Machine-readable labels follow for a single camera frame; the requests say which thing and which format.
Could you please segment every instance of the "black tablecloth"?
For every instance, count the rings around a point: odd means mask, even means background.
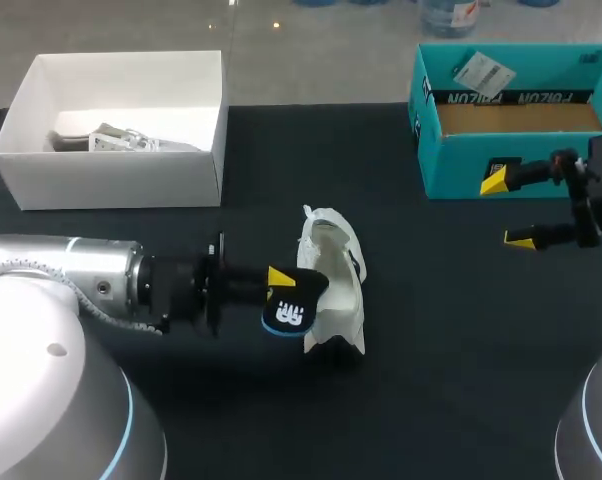
[[[430,202],[405,105],[231,108],[221,209],[20,212],[0,233],[135,239],[295,261],[302,205],[352,223],[368,266],[367,355],[304,358],[229,308],[214,341],[87,325],[160,417],[168,479],[555,478],[557,422],[602,350],[602,248],[502,246],[561,201]]]

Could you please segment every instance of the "teal box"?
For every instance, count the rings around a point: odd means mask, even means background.
[[[514,79],[493,99],[482,97],[454,80],[476,52],[516,72]],[[481,182],[502,164],[547,160],[553,151],[565,148],[574,148],[587,158],[588,140],[602,135],[602,45],[420,45],[408,110],[428,197],[481,198]],[[484,132],[478,128],[479,131],[470,133],[450,133],[446,125],[442,127],[440,113],[444,111],[446,115],[456,112],[457,127],[466,127],[477,116],[486,118],[488,131],[494,125],[516,124],[518,117],[528,123],[520,121],[516,131]],[[570,116],[578,124],[575,131],[569,131],[571,127],[539,131],[545,125],[551,128],[554,121],[562,125]],[[589,130],[592,122],[596,122],[597,128]],[[525,130],[528,124],[534,126],[531,131]],[[548,182],[507,196],[566,197],[567,190]]]

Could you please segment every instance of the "white sneaker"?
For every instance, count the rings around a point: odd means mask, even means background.
[[[308,217],[297,252],[297,267],[321,272],[330,286],[321,296],[312,329],[304,337],[304,350],[332,337],[343,337],[365,354],[363,338],[363,295],[361,283],[367,270],[361,246],[350,224],[331,208],[312,210],[304,206]]]

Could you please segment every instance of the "floor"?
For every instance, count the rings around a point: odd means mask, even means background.
[[[224,52],[234,105],[404,101],[432,40],[410,0],[0,0],[0,107],[39,53],[206,49]],[[471,40],[602,41],[602,0],[493,0]]]

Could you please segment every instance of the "open white box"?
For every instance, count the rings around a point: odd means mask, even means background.
[[[34,59],[0,132],[0,172],[22,210],[218,206],[227,101],[221,52]],[[51,130],[101,123],[201,152],[54,152]]]

